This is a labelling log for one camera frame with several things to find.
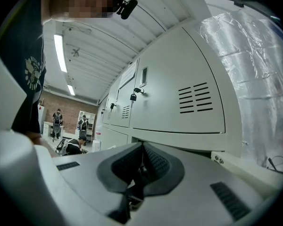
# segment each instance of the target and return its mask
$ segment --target black vent grille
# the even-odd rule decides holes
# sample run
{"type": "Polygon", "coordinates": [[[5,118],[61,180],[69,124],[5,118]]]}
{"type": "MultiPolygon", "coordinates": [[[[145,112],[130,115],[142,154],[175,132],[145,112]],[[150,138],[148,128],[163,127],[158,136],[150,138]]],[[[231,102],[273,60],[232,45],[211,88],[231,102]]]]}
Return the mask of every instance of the black vent grille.
{"type": "Polygon", "coordinates": [[[180,114],[213,110],[208,84],[178,90],[180,114]]]}
{"type": "Polygon", "coordinates": [[[129,105],[123,107],[122,119],[127,119],[129,117],[129,111],[130,111],[130,106],[129,105]]]}
{"type": "Polygon", "coordinates": [[[223,182],[210,186],[235,221],[250,212],[249,208],[223,182]]]}

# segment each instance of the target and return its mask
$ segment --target fluorescent light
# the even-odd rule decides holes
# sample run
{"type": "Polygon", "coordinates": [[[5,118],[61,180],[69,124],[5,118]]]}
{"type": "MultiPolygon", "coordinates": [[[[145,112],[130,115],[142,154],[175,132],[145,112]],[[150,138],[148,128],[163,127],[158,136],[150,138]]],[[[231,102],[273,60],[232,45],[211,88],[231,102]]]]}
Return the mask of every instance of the fluorescent light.
{"type": "Polygon", "coordinates": [[[75,92],[74,92],[74,89],[72,88],[71,85],[67,85],[68,86],[68,89],[70,91],[70,94],[72,94],[73,96],[75,96],[75,92]]]}
{"type": "Polygon", "coordinates": [[[58,63],[60,64],[61,71],[67,72],[63,51],[63,36],[55,34],[54,38],[58,56],[58,63]]]}

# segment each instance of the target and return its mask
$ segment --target clear plastic sheet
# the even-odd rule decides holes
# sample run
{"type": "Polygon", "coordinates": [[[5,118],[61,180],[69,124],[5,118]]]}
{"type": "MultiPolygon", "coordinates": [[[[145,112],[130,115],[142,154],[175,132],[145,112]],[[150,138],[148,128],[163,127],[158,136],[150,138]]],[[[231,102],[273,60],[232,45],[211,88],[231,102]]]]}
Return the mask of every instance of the clear plastic sheet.
{"type": "Polygon", "coordinates": [[[242,158],[265,167],[283,156],[283,32],[242,12],[202,21],[196,31],[221,59],[242,119],[242,158]]]}

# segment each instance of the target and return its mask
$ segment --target brick wall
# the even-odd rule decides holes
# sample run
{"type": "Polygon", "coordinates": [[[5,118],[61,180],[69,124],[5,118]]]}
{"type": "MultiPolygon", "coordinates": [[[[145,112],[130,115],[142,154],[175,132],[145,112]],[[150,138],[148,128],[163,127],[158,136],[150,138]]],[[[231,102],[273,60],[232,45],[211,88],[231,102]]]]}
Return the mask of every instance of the brick wall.
{"type": "Polygon", "coordinates": [[[77,126],[77,118],[80,111],[85,111],[93,114],[98,113],[98,107],[71,100],[68,98],[56,96],[54,94],[43,91],[41,98],[44,99],[43,106],[47,109],[45,121],[52,121],[52,115],[58,110],[61,110],[63,115],[63,126],[66,133],[74,134],[77,126]]]}

